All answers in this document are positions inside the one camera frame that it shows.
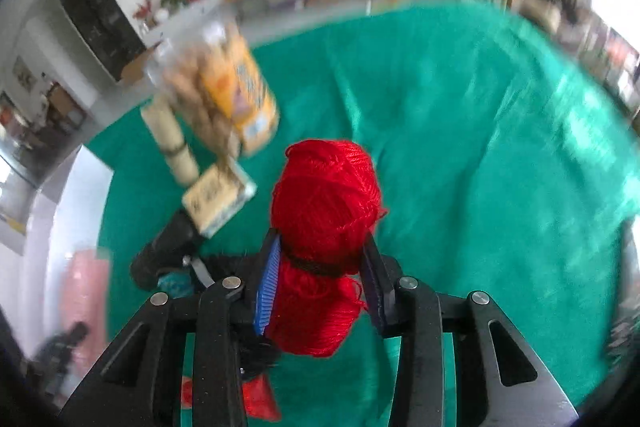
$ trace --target table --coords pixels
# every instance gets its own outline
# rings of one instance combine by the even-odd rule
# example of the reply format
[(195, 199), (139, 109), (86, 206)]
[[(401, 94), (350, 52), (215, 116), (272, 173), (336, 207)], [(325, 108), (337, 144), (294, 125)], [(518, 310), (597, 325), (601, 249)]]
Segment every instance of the table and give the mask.
[[(524, 20), (471, 0), (346, 20), (255, 57), (280, 128), (241, 161), (256, 197), (202, 251), (257, 251), (287, 145), (352, 139), (389, 210), (380, 251), (436, 291), (489, 293), (579, 403), (607, 370), (618, 228), (640, 210), (636, 145), (602, 89)], [(206, 167), (212, 156), (187, 140)], [(130, 260), (182, 190), (137, 110), (89, 147), (114, 170), (99, 237), (114, 256), (113, 335), (148, 298)], [(386, 425), (397, 356), (366, 315), (330, 359), (285, 355), (271, 373), (282, 425)], [(450, 351), (446, 369), (452, 425)]]

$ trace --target yarn skein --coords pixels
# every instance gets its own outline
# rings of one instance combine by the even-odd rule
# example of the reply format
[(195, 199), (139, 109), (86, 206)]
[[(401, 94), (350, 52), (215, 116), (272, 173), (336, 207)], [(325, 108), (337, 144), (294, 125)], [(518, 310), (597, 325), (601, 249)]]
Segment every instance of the yarn skein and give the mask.
[(266, 334), (288, 353), (329, 357), (366, 307), (362, 247), (384, 215), (371, 158), (347, 140), (304, 140), (286, 151), (271, 226), (282, 240)]

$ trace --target green fabric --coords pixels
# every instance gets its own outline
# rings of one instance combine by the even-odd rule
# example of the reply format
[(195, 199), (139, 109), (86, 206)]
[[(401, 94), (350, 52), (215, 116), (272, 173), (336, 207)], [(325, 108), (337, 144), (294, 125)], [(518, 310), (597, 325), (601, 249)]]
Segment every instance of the green fabric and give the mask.
[[(255, 57), (280, 129), (241, 162), (256, 197), (203, 251), (257, 250), (287, 145), (352, 139), (372, 155), (389, 210), (380, 250), (437, 291), (492, 295), (580, 402), (606, 371), (618, 229), (640, 209), (636, 145), (603, 90), (528, 23), (476, 2), (335, 23)], [(211, 155), (188, 139), (206, 167)], [(129, 262), (182, 190), (137, 110), (89, 147), (114, 169), (99, 239), (114, 254), (114, 335), (148, 297)], [(397, 354), (364, 315), (333, 358), (284, 356), (271, 375), (282, 425), (383, 425)]]

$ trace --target silver bolt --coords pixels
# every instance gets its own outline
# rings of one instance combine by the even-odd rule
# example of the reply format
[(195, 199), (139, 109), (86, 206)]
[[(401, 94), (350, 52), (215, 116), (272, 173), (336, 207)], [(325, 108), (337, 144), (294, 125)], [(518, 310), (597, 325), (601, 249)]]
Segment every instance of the silver bolt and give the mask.
[(415, 290), (418, 287), (418, 280), (408, 275), (401, 277), (399, 282), (405, 290)]
[(222, 285), (227, 289), (227, 290), (235, 290), (236, 288), (238, 288), (240, 285), (242, 284), (242, 281), (240, 280), (239, 277), (236, 277), (235, 275), (232, 275), (231, 277), (225, 277), (222, 280)]
[(169, 300), (169, 295), (167, 295), (164, 292), (154, 293), (153, 295), (151, 295), (151, 299), (150, 299), (151, 304), (153, 304), (153, 306), (162, 306), (166, 304), (168, 300)]
[(471, 300), (476, 304), (489, 304), (489, 295), (484, 292), (473, 292), (471, 294)]

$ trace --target triangular cutout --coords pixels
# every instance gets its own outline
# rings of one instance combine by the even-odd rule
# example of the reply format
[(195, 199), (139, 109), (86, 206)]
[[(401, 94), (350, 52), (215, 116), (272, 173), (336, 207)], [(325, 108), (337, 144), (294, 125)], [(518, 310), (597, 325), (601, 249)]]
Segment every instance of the triangular cutout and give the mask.
[(511, 387), (536, 380), (538, 372), (504, 326), (494, 321), (489, 324), (489, 330), (494, 341), (495, 358), (498, 361), (502, 385)]
[(102, 370), (105, 382), (135, 387), (145, 352), (150, 327), (139, 324)]

